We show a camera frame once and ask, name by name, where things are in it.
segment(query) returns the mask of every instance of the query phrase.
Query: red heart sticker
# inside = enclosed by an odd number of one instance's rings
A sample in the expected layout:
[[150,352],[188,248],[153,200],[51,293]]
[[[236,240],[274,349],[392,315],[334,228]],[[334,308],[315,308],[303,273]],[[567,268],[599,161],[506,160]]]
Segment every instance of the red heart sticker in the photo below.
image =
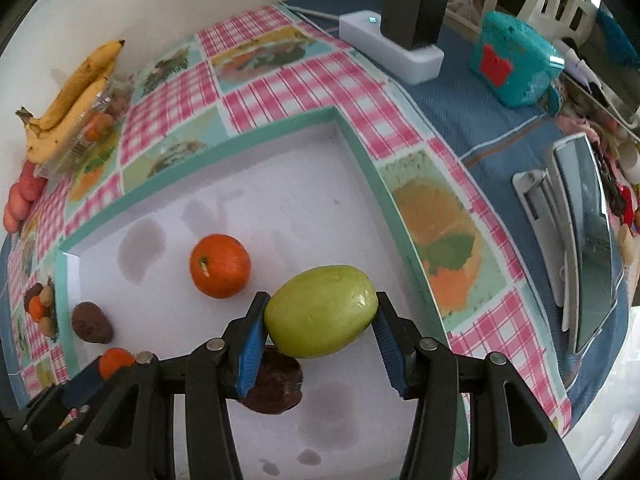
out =
[[492,85],[499,88],[504,85],[511,72],[513,72],[513,65],[508,59],[503,59],[498,56],[491,45],[484,44],[482,46],[480,72]]

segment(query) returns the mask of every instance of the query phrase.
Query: teal box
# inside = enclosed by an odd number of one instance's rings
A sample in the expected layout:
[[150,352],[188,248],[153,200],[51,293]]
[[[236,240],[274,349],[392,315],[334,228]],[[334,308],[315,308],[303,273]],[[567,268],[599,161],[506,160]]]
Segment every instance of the teal box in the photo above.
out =
[[527,23],[494,10],[482,22],[470,68],[514,108],[535,103],[564,69],[564,59]]

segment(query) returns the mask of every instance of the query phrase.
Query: blue gripper pad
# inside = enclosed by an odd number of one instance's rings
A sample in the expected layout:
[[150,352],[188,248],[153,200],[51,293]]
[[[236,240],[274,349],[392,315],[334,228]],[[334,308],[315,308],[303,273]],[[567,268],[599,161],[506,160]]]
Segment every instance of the blue gripper pad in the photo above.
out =
[[405,377],[404,356],[402,355],[398,340],[393,330],[391,330],[391,325],[389,325],[380,303],[382,302],[379,301],[378,310],[371,322],[371,326],[376,335],[382,360],[385,362],[389,382],[391,382],[391,386],[398,391],[400,396],[404,398],[409,393],[409,384]]
[[271,297],[266,292],[258,292],[242,320],[234,345],[230,352],[232,368],[236,375],[236,392],[240,399],[254,387],[255,378],[262,360],[267,329],[264,325],[264,309]]

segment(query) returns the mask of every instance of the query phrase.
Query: plastic bag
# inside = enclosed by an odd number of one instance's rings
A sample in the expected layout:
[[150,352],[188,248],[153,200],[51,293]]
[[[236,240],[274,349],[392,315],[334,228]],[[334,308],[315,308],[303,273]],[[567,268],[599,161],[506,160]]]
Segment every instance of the plastic bag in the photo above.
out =
[[479,0],[449,0],[447,2],[447,9],[474,25],[480,25],[482,5]]

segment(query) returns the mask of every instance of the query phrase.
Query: white power strip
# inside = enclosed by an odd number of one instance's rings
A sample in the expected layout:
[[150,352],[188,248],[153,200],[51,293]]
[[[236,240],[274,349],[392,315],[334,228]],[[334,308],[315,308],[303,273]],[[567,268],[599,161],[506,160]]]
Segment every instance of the white power strip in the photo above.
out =
[[443,51],[435,45],[415,50],[402,48],[380,33],[380,15],[371,10],[340,16],[338,35],[406,83],[422,83],[440,73]]

